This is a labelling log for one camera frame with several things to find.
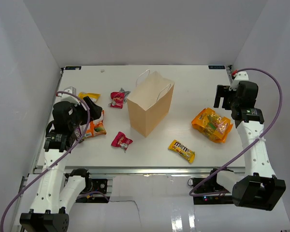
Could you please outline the small yellow snack packet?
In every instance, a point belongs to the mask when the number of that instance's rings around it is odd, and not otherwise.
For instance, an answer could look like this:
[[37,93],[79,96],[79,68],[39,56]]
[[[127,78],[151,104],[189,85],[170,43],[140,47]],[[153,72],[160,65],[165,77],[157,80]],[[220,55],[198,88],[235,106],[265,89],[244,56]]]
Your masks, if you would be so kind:
[[86,93],[86,92],[80,92],[78,94],[78,97],[83,99],[84,97],[89,97],[92,102],[97,102],[101,95],[98,93]]

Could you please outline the orange chips bag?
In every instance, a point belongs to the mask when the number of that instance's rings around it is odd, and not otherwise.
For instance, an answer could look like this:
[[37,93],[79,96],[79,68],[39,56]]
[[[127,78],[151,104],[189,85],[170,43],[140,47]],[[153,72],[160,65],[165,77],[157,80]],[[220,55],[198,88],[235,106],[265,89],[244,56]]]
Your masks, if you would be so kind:
[[107,132],[103,125],[103,119],[104,119],[104,110],[102,110],[99,119],[90,122],[83,139],[92,138],[100,135],[106,135]]

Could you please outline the red candy packet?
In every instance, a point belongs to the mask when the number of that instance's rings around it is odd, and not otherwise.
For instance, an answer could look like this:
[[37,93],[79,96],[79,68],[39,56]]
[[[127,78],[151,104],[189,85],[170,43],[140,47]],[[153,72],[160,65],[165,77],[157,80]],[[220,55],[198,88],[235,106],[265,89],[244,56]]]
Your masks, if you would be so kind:
[[126,152],[128,149],[128,146],[132,143],[133,143],[132,139],[127,138],[124,133],[118,132],[115,139],[112,141],[111,146],[119,147],[123,149],[124,152]]
[[127,101],[127,97],[129,94],[130,91],[126,91],[123,88],[121,88],[119,91],[111,92],[110,94],[111,102],[108,105],[112,108],[122,109]]

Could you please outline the large orange gummy bag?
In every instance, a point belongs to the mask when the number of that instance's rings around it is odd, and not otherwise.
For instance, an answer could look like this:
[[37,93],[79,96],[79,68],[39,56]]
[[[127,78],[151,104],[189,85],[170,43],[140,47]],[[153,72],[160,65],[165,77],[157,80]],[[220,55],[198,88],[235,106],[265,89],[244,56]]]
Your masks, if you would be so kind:
[[204,108],[191,122],[194,129],[214,143],[225,143],[233,124],[211,108]]

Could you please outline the red candy packet front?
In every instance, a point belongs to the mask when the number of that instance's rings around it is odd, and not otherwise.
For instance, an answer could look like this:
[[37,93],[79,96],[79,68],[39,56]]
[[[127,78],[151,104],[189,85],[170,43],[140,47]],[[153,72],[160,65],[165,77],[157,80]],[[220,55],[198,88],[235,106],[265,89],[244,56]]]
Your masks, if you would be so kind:
[[119,147],[123,149],[124,152],[126,152],[128,149],[128,146],[132,143],[133,143],[132,139],[127,138],[124,133],[118,132],[115,139],[112,141],[111,146]]

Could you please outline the yellow M&M's packet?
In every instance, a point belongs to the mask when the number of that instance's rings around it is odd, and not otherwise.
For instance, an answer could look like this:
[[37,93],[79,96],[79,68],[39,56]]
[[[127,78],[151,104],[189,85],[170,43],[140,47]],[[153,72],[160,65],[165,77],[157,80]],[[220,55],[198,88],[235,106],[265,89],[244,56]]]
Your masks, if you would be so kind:
[[178,153],[181,157],[183,157],[190,164],[192,164],[195,159],[195,152],[188,149],[178,140],[173,140],[171,144],[168,146],[168,149],[173,152]]

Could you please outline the purple M&M's packet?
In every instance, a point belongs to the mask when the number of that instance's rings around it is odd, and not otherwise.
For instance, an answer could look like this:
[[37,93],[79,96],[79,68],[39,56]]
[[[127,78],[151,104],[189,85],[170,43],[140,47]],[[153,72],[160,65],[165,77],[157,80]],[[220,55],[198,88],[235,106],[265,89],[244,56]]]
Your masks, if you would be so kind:
[[76,140],[79,141],[79,143],[82,143],[84,141],[83,135],[82,135],[82,131],[80,127],[77,127],[74,130],[74,134],[76,136]]

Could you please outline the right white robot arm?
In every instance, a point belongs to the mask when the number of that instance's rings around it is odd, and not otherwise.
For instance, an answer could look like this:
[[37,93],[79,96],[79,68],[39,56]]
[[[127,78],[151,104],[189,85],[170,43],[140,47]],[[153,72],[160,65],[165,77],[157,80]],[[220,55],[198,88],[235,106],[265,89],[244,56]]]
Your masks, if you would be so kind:
[[236,87],[218,85],[214,107],[220,104],[230,110],[244,149],[245,176],[223,168],[209,179],[209,188],[219,193],[223,189],[232,195],[235,206],[271,211],[286,190],[285,181],[277,178],[268,158],[262,111],[255,108],[258,85],[239,81]]

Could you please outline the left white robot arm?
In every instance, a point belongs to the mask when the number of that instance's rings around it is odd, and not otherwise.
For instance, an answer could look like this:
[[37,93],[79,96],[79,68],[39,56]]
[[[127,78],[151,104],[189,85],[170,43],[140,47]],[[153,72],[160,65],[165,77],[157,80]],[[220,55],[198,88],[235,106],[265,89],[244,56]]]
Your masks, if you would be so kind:
[[66,175],[69,155],[81,142],[90,122],[99,119],[102,108],[90,97],[73,95],[71,100],[60,100],[52,111],[53,119],[46,128],[43,171],[36,178],[39,186],[27,213],[20,216],[21,226],[28,232],[65,232],[69,226],[69,211],[78,195],[92,189],[86,169],[73,170]]

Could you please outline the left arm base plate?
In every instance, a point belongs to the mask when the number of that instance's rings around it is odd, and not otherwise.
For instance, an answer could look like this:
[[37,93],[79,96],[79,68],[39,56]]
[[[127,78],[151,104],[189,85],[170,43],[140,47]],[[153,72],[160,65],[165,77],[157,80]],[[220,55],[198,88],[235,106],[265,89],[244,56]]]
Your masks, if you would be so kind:
[[108,203],[109,197],[103,197],[100,194],[89,194],[92,191],[101,192],[106,196],[108,190],[107,179],[91,179],[92,187],[91,190],[86,194],[85,197],[79,197],[77,203]]

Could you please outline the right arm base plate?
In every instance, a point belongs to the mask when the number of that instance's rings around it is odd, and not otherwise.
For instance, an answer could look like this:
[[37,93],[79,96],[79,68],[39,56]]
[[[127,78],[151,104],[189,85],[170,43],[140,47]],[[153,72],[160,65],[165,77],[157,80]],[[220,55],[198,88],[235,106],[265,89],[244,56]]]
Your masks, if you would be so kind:
[[199,197],[193,197],[194,205],[218,205],[218,204],[233,204],[232,195],[227,193],[222,193],[226,191],[224,187],[213,182],[213,179],[206,181],[200,187],[198,187],[193,194],[205,194],[211,193],[212,195],[203,195]]

